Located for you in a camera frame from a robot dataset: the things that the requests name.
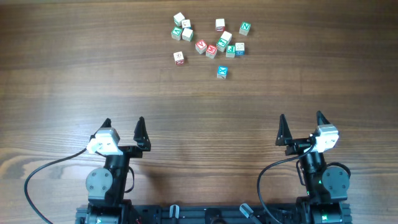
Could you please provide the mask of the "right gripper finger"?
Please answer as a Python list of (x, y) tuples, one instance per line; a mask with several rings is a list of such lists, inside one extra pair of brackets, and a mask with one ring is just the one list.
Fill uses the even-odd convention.
[(280, 115), (279, 130), (277, 133), (276, 140), (277, 141), (291, 141), (292, 140), (292, 135), (291, 135), (287, 120), (285, 118), (285, 114)]
[(325, 116), (323, 115), (323, 113), (321, 111), (317, 111), (316, 116), (317, 116), (317, 124), (319, 126), (330, 124), (330, 122), (325, 118)]

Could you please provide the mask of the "blue X letter block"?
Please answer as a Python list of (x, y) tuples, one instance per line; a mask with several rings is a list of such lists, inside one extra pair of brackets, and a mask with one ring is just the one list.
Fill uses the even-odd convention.
[(226, 79), (228, 74), (228, 67), (225, 66), (219, 66), (217, 70), (216, 77), (220, 79)]

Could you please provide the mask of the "red V letter block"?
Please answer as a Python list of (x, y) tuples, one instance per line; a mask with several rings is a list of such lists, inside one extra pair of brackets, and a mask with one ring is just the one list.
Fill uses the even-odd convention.
[(204, 52), (206, 52), (207, 50), (207, 43), (204, 40), (199, 40), (196, 44), (195, 44), (195, 49), (199, 54), (202, 54)]

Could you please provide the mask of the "red M letter block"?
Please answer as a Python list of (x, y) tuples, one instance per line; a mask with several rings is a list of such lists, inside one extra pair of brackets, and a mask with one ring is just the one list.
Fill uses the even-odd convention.
[(215, 58), (218, 49), (214, 45), (208, 45), (206, 50), (206, 56), (209, 58)]

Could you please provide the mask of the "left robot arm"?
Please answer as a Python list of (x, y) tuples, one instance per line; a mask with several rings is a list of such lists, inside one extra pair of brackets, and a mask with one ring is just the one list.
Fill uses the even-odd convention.
[(123, 224), (141, 223), (142, 218), (124, 198), (133, 188), (126, 189), (127, 175), (134, 171), (129, 165), (131, 158), (141, 158), (144, 151), (150, 151), (151, 143), (146, 131), (145, 119), (140, 117), (133, 140), (135, 146), (119, 146), (118, 132), (108, 118), (90, 137), (87, 150), (91, 154), (105, 157), (102, 168), (92, 170), (85, 181), (88, 191), (88, 206), (77, 208), (76, 224)]

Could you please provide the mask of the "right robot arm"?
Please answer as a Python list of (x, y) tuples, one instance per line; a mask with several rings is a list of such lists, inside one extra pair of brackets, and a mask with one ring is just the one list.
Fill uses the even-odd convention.
[(339, 131), (317, 111), (317, 127), (307, 138), (294, 139), (285, 115), (280, 115), (275, 144), (285, 146), (287, 156), (299, 156), (296, 169), (306, 197), (295, 203), (297, 223), (348, 224), (353, 221), (348, 199), (351, 171), (339, 162), (326, 163), (324, 153), (334, 148)]

